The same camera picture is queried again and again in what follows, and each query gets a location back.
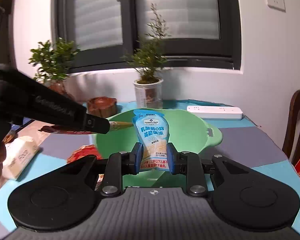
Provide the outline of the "light blue jelly pouch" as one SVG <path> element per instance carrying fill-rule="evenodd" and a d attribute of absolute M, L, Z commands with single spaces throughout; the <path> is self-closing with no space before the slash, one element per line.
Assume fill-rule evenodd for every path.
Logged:
<path fill-rule="evenodd" d="M 168 171 L 167 143 L 170 133 L 165 115 L 147 109 L 135 109 L 133 113 L 133 124 L 137 137 L 143 145 L 140 170 Z"/>

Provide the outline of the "green plastic bowl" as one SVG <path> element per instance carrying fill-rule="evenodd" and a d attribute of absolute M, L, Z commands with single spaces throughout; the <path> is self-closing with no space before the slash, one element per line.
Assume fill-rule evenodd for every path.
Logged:
<path fill-rule="evenodd" d="M 134 110 L 117 114 L 111 121 L 132 122 Z M 169 125 L 169 141 L 177 151 L 188 151 L 199 154 L 202 150 L 217 146 L 222 142 L 223 135 L 219 129 L 208 124 L 194 114 L 180 109 L 155 109 L 165 115 Z M 111 154 L 121 151 L 131 151 L 135 143 L 139 142 L 135 127 L 112 131 L 95 137 L 95 145 L 101 156 L 106 159 Z M 125 175 L 123 187 L 184 187 L 185 177 L 172 175 L 168 171 L 147 170 L 137 175 Z"/>

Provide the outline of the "red paper-cut coaster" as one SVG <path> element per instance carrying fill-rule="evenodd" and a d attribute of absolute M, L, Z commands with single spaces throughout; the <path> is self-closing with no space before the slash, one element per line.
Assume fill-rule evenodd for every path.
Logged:
<path fill-rule="evenodd" d="M 98 152 L 95 145 L 84 145 L 79 149 L 75 150 L 70 157 L 67 158 L 66 163 L 69 164 L 73 161 L 81 159 L 87 155 L 94 155 L 97 159 L 102 159 L 101 154 Z"/>

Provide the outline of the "leafy plant in glass vase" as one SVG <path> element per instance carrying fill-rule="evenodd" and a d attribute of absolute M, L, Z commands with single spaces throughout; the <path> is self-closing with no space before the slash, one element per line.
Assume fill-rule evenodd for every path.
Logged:
<path fill-rule="evenodd" d="M 33 79 L 54 92 L 74 100 L 74 97 L 66 91 L 64 81 L 68 78 L 68 70 L 80 52 L 77 44 L 59 37 L 55 43 L 50 40 L 38 42 L 38 47 L 31 49 L 30 52 L 32 55 L 29 64 L 37 67 Z"/>

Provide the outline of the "white tissue pack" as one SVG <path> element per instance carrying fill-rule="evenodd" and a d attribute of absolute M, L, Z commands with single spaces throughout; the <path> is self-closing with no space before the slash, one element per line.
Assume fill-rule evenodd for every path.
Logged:
<path fill-rule="evenodd" d="M 18 137 L 5 147 L 6 159 L 3 162 L 2 176 L 6 179 L 17 180 L 36 155 L 39 147 L 29 136 Z"/>

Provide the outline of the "brown wooden stump ashtray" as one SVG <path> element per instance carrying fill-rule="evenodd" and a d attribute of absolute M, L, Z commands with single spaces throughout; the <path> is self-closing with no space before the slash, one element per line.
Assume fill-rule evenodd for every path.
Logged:
<path fill-rule="evenodd" d="M 87 101 L 88 113 L 108 118 L 117 114 L 117 100 L 106 96 L 91 98 Z"/>

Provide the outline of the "white power strip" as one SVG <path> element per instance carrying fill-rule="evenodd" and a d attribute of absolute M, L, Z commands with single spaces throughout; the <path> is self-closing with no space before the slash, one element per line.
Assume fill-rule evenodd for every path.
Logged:
<path fill-rule="evenodd" d="M 241 120 L 243 112 L 230 106 L 187 106 L 188 112 L 203 119 Z"/>

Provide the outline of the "small tree in white pot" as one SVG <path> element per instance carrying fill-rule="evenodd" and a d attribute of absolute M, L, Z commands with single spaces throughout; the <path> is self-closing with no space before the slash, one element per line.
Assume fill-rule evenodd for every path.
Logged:
<path fill-rule="evenodd" d="M 139 108 L 162 109 L 163 78 L 157 75 L 164 68 L 167 58 L 164 55 L 163 41 L 168 38 L 166 21 L 157 11 L 157 5 L 151 4 L 153 18 L 147 23 L 150 31 L 139 38 L 139 48 L 133 54 L 123 57 L 133 67 L 139 77 L 133 82 L 136 104 Z"/>

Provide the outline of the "dark framed window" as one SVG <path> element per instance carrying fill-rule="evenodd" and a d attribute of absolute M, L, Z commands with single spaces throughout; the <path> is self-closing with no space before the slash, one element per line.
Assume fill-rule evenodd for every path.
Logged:
<path fill-rule="evenodd" d="M 52 35 L 75 42 L 71 73 L 126 68 L 160 15 L 169 67 L 238 70 L 241 23 L 238 0 L 52 0 Z"/>

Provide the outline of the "dark wooden chair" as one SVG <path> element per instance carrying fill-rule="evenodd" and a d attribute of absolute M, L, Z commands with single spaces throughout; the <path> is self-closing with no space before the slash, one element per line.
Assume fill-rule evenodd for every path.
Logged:
<path fill-rule="evenodd" d="M 286 154 L 287 158 L 292 155 L 293 143 L 296 133 L 296 125 L 298 120 L 298 114 L 300 112 L 300 90 L 297 90 L 290 101 L 288 123 L 286 129 L 285 140 L 283 143 L 282 151 Z M 300 160 L 300 133 L 296 143 L 296 148 L 291 160 L 291 163 L 295 166 Z"/>

